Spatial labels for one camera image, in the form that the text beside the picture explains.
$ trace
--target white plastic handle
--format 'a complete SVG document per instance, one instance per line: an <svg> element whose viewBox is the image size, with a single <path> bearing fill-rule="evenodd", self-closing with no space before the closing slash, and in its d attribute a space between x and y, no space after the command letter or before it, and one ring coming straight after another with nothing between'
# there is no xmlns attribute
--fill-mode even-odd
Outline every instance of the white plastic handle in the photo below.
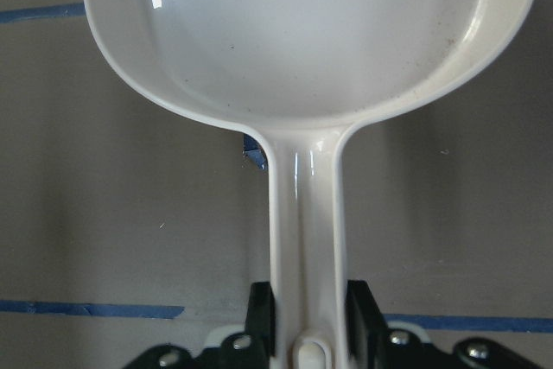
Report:
<svg viewBox="0 0 553 369"><path fill-rule="evenodd" d="M341 130L279 131L265 145L276 300L272 369L288 368L296 360L293 345L306 331L318 334L312 336L314 343L327 345L325 356L334 361L328 369L348 367L341 139Z"/></svg>

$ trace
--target screw head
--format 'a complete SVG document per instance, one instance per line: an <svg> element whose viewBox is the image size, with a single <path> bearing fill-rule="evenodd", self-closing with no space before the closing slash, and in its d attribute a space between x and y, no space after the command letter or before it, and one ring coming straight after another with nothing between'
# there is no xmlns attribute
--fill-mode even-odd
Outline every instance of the screw head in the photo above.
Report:
<svg viewBox="0 0 553 369"><path fill-rule="evenodd" d="M159 358L158 360L159 367L172 366L176 362L178 362L180 358L181 358L181 355L179 354L179 352L177 350L172 350L168 353L165 353Z"/></svg>
<svg viewBox="0 0 553 369"><path fill-rule="evenodd" d="M234 339L232 347L234 350L247 349L251 346L251 336L248 334L242 334L240 337Z"/></svg>
<svg viewBox="0 0 553 369"><path fill-rule="evenodd" d="M410 336L408 332L405 332L403 330L394 330L390 333L390 341L394 345L405 346L409 343Z"/></svg>
<svg viewBox="0 0 553 369"><path fill-rule="evenodd" d="M487 359L490 350L484 343L471 343L467 346L467 354L475 359Z"/></svg>

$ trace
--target measuring scoop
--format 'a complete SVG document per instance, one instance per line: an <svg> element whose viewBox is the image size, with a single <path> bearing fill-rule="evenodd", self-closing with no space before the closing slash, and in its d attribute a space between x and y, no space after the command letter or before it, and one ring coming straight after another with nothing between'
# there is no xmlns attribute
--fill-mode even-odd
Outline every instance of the measuring scoop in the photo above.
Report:
<svg viewBox="0 0 553 369"><path fill-rule="evenodd" d="M345 319L347 139L472 78L508 44L531 1L85 0L96 42L130 86L262 144L271 368L357 367Z"/></svg>

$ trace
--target blue painter's tape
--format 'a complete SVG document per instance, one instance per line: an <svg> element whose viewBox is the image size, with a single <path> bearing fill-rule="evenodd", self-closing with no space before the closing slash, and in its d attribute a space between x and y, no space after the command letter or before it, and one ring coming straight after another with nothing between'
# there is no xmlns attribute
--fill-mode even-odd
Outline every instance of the blue painter's tape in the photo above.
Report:
<svg viewBox="0 0 553 369"><path fill-rule="evenodd" d="M184 307L0 300L0 312L24 313L28 315L85 315L92 317L174 319L184 312Z"/></svg>
<svg viewBox="0 0 553 369"><path fill-rule="evenodd" d="M385 315L385 318L388 321L407 321L428 330L553 333L553 319L460 315Z"/></svg>
<svg viewBox="0 0 553 369"><path fill-rule="evenodd" d="M0 12L0 23L48 19L54 17L84 16L84 3L58 4L43 8L5 10Z"/></svg>
<svg viewBox="0 0 553 369"><path fill-rule="evenodd" d="M267 169L267 159L259 143L251 136L244 134L244 156L252 160L262 169Z"/></svg>

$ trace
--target black mount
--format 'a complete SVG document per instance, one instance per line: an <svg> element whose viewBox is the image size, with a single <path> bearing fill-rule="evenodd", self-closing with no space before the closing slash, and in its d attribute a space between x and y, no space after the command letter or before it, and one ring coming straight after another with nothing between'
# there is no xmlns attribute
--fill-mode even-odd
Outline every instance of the black mount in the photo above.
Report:
<svg viewBox="0 0 553 369"><path fill-rule="evenodd" d="M348 281L346 319L350 354L361 369L541 369L492 340L467 339L444 353L415 333L389 328L365 281ZM232 334L196 358L174 345L152 347L124 369L269 369L274 339L270 284L254 283L243 333Z"/></svg>

